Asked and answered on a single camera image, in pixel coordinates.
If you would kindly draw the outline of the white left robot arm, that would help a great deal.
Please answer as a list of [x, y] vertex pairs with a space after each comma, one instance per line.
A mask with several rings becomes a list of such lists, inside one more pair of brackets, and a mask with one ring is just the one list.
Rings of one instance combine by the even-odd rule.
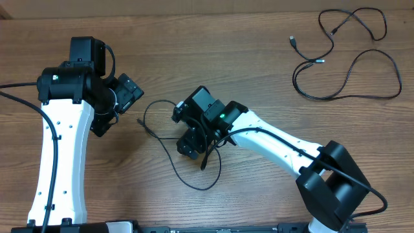
[[36, 81], [43, 143], [36, 195], [24, 227], [12, 232], [139, 232], [135, 220], [87, 222], [84, 174], [89, 133], [103, 136], [143, 94], [126, 74], [105, 73], [110, 46], [73, 37], [69, 59]]

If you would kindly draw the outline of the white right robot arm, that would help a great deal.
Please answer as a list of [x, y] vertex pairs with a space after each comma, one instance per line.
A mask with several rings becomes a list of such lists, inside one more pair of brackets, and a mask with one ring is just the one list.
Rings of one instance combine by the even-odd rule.
[[230, 143], [261, 154], [295, 180], [313, 219], [305, 232], [354, 232], [354, 211], [364, 200], [369, 182], [349, 152], [330, 141], [322, 146], [301, 140], [271, 126], [239, 102], [223, 104], [204, 86], [173, 109], [172, 120], [188, 130], [177, 141], [177, 151], [192, 159]]

